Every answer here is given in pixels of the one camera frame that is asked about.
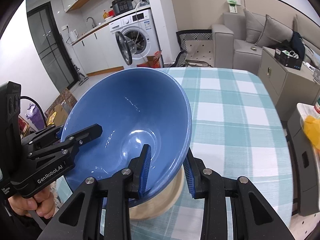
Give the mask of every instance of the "washing machine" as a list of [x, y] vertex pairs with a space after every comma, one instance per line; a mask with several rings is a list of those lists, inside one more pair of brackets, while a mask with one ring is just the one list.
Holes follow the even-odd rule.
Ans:
[[[124, 68], [146, 63], [147, 56], [154, 56], [160, 50], [150, 9], [123, 16], [111, 22], [109, 27], [111, 33], [116, 36], [117, 45], [126, 62]], [[135, 43], [136, 49], [133, 51], [130, 49], [132, 45], [130, 40]]]

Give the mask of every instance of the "kitchen counter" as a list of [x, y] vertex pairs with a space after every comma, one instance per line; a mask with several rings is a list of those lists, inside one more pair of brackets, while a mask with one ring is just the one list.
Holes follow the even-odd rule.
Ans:
[[[143, 11], [143, 10], [149, 9], [149, 8], [150, 8], [150, 5], [141, 6], [141, 7], [138, 8], [137, 12], [140, 12], [140, 11]], [[122, 14], [118, 15], [118, 16], [115, 16], [115, 17], [113, 17], [113, 18], [108, 19], [107, 21], [101, 23], [101, 24], [98, 25], [97, 27], [94, 27], [93, 29], [91, 29], [91, 30], [89, 30], [88, 32], [86, 32], [85, 34], [83, 34], [80, 38], [76, 39], [73, 43], [71, 43], [71, 45], [73, 46], [73, 45], [77, 44], [79, 41], [81, 41], [81, 40], [84, 39], [85, 37], [89, 36], [90, 34], [95, 33], [97, 30], [99, 30], [99, 29], [101, 29], [101, 28], [109, 25], [109, 23], [111, 23], [111, 22], [113, 22], [113, 21], [115, 21], [115, 20], [117, 20], [117, 19], [120, 19], [120, 18], [122, 18], [123, 16], [132, 14], [132, 13], [134, 13], [135, 11], [136, 11], [136, 9], [133, 9], [133, 10], [127, 11], [127, 12], [125, 12], [125, 13], [122, 13]]]

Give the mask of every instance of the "drawer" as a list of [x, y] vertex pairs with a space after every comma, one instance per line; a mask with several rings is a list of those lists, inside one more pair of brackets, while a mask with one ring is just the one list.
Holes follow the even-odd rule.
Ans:
[[258, 76], [261, 79], [264, 87], [268, 91], [273, 104], [276, 105], [276, 103], [278, 102], [279, 96], [276, 93], [276, 90], [274, 89], [273, 85], [271, 84], [270, 78], [268, 77], [268, 75], [266, 75], [266, 73], [260, 70], [259, 70]]
[[263, 50], [259, 76], [267, 76], [278, 95], [281, 93], [282, 86], [286, 79], [286, 74], [286, 71], [276, 61], [276, 59]]

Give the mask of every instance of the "yellow cloth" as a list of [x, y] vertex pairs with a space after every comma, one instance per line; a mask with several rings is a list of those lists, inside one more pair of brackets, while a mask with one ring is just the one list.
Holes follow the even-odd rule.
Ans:
[[53, 124], [53, 120], [54, 120], [54, 118], [56, 117], [56, 114], [57, 114], [57, 112], [54, 112], [54, 113], [49, 117], [48, 125], [49, 125], [49, 124]]
[[303, 131], [314, 147], [320, 150], [320, 120], [308, 115], [304, 120]]

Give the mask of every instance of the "bowl rim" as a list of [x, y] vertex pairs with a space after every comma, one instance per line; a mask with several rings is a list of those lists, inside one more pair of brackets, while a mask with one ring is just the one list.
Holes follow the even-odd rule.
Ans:
[[[120, 70], [118, 72], [112, 73], [111, 75], [103, 78], [102, 80], [100, 80], [98, 83], [96, 83], [94, 86], [92, 86], [89, 90], [87, 90], [86, 93], [83, 94], [83, 96], [81, 96], [81, 98], [78, 100], [78, 102], [76, 103], [76, 105], [73, 107], [73, 109], [71, 110], [71, 113], [69, 114], [67, 120], [66, 120], [66, 124], [68, 124], [68, 121], [70, 120], [73, 110], [76, 108], [77, 104], [81, 101], [82, 97], [84, 97], [92, 88], [94, 88], [95, 86], [97, 86], [100, 82], [102, 82], [103, 80], [112, 77], [113, 75], [119, 75], [119, 73], [123, 72], [123, 71], [157, 71], [163, 75], [165, 75], [167, 78], [169, 78], [178, 88], [179, 91], [181, 92], [184, 101], [187, 105], [187, 115], [188, 115], [188, 123], [187, 123], [187, 132], [186, 132], [186, 138], [185, 141], [183, 143], [183, 147], [181, 149], [181, 151], [179, 152], [179, 154], [177, 155], [176, 160], [173, 162], [173, 164], [170, 166], [170, 168], [159, 178], [160, 183], [154, 185], [154, 187], [152, 187], [146, 195], [144, 195], [141, 199], [131, 199], [129, 201], [129, 207], [133, 207], [133, 206], [137, 206], [141, 203], [144, 203], [146, 201], [148, 201], [149, 199], [155, 197], [157, 194], [159, 194], [163, 189], [165, 189], [165, 187], [167, 187], [169, 185], [169, 183], [173, 180], [173, 178], [176, 176], [176, 174], [179, 172], [182, 163], [187, 155], [187, 152], [189, 150], [189, 146], [191, 143], [191, 136], [192, 136], [192, 114], [191, 114], [191, 107], [190, 107], [190, 102], [188, 100], [188, 97], [184, 91], [184, 89], [182, 88], [182, 86], [169, 74], [158, 70], [158, 69], [154, 69], [154, 68], [147, 68], [147, 67], [137, 67], [137, 68], [129, 68], [129, 69], [124, 69], [124, 70]], [[65, 127], [63, 127], [63, 132], [62, 132], [62, 136], [61, 136], [61, 141], [65, 140], [66, 136], [65, 135]], [[63, 175], [68, 187], [70, 188], [71, 192], [73, 193], [73, 190], [71, 189], [71, 187], [69, 186], [68, 180], [67, 180], [67, 176]]]

